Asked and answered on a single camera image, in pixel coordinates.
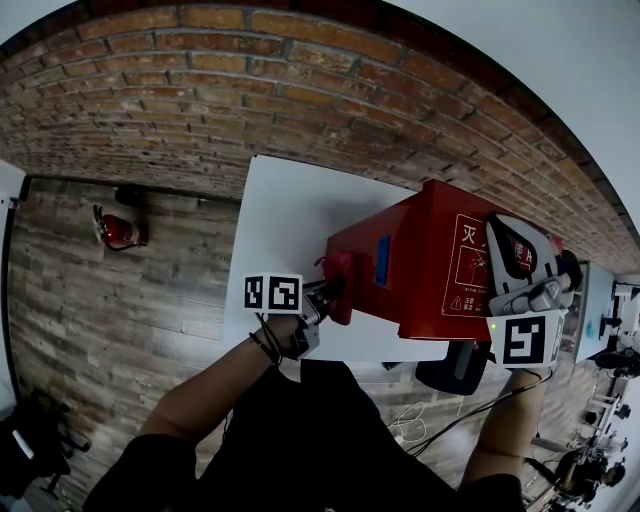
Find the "person's right forearm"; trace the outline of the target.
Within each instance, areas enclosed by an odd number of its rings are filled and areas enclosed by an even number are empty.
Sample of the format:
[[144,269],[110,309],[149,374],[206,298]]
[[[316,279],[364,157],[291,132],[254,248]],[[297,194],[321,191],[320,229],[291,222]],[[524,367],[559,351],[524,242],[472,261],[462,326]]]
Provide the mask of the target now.
[[493,475],[520,477],[546,393],[546,371],[514,370],[489,412],[466,465],[461,486]]

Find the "black desk equipment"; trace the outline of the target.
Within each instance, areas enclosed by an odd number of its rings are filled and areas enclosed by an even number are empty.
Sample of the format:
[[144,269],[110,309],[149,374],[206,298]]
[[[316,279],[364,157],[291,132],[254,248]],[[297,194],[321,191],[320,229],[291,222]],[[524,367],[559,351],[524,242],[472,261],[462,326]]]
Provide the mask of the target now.
[[633,339],[640,331],[640,284],[615,281],[612,287],[612,313],[600,321],[600,337],[612,335]]

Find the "person's left forearm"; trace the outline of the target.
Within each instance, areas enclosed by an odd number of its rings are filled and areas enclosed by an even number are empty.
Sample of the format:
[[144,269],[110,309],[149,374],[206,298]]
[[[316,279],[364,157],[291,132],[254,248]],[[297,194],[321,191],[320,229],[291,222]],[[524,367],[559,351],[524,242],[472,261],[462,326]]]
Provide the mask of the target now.
[[[276,349],[263,328],[255,334]],[[248,337],[207,369],[167,392],[140,433],[199,444],[271,367],[269,357]]]

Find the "pink cloth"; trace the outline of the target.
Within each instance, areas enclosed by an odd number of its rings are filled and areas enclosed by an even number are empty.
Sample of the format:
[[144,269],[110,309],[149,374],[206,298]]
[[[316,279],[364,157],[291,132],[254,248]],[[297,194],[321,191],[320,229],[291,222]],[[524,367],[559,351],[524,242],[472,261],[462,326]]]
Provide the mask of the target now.
[[353,302],[356,289],[356,258],[354,253],[338,252],[334,255],[323,256],[314,263],[322,269],[323,279],[343,277],[345,281],[344,293],[340,305],[331,316],[334,323],[348,326],[351,323]]

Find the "light blue desk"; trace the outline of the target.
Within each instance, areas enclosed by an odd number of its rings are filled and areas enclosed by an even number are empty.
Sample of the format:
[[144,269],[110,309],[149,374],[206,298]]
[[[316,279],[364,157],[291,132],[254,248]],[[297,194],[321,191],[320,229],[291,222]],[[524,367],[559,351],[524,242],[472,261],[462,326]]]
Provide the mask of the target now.
[[[607,348],[609,337],[600,337],[599,328],[602,316],[612,313],[611,300],[614,275],[588,262],[582,281],[581,311],[576,331],[576,345],[574,350],[575,362],[581,362]],[[589,321],[593,322],[596,336],[588,338],[585,330]]]

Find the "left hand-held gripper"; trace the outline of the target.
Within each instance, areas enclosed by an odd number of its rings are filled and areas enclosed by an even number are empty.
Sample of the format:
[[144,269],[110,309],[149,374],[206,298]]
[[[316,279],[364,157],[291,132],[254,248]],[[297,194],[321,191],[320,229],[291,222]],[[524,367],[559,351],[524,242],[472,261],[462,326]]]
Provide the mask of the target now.
[[244,278],[243,307],[259,317],[296,316],[292,357],[299,360],[319,346],[318,325],[340,305],[344,288],[343,277],[303,284],[299,274],[251,274]]

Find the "red fire extinguisher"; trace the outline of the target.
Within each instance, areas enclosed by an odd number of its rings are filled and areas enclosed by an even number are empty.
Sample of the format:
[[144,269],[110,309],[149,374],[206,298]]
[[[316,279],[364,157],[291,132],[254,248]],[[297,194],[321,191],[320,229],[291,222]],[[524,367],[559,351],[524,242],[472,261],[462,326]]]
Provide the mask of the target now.
[[93,206],[97,236],[104,246],[113,252],[147,246],[148,232],[128,220],[104,214],[101,206]]

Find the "person's dark shirt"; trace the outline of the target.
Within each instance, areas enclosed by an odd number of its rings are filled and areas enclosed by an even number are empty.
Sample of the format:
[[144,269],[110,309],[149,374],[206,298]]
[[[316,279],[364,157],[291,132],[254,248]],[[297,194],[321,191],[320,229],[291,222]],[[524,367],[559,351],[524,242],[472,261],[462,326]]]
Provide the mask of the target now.
[[84,512],[525,512],[515,476],[453,488],[407,454],[341,362],[304,361],[299,381],[268,370],[195,465],[184,440],[136,437]]

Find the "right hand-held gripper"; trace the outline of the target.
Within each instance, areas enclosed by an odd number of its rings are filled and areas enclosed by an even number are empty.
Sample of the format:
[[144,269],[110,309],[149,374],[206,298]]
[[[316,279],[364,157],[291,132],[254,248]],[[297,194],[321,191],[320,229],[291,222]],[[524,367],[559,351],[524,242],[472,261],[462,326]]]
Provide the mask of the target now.
[[496,364],[548,369],[558,357],[571,303],[570,282],[552,277],[558,266],[551,242],[528,222],[492,212],[486,235],[499,295],[489,301],[486,319]]

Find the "person's left hand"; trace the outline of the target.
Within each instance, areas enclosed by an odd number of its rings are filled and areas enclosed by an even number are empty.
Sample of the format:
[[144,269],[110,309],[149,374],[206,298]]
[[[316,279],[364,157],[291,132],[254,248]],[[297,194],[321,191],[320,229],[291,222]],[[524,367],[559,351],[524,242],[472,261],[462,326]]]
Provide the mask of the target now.
[[274,314],[267,317],[263,330],[275,343],[280,356],[297,360],[300,349],[294,335],[298,328],[299,318],[296,315]]

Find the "red fire extinguisher box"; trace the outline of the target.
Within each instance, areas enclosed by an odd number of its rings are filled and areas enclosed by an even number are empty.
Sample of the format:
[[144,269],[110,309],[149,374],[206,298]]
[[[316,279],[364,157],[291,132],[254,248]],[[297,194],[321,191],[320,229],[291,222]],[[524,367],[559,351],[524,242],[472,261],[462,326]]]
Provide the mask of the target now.
[[325,256],[356,258],[353,309],[398,326],[403,339],[487,341],[499,296],[486,235],[510,211],[439,181],[327,240]]

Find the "black left wrist band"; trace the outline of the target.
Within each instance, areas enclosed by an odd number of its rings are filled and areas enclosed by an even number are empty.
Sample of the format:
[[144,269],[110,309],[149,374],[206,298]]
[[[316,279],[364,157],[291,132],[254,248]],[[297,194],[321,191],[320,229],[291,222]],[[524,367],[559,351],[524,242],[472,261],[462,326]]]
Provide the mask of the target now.
[[272,366],[279,366],[281,364],[281,357],[276,349],[263,342],[255,333],[250,333],[249,338],[269,357]]

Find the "black office chair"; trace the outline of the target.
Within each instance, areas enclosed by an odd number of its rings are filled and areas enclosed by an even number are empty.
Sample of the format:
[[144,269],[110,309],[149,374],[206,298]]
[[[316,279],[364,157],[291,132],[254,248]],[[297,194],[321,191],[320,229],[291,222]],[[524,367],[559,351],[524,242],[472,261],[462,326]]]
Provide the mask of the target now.
[[[568,290],[560,299],[560,304],[568,308],[582,281],[581,266],[576,255],[566,249],[558,256],[558,266],[560,273],[570,280]],[[417,364],[415,378],[437,391],[469,396],[475,393],[487,362],[494,359],[490,341],[451,341],[443,360]]]

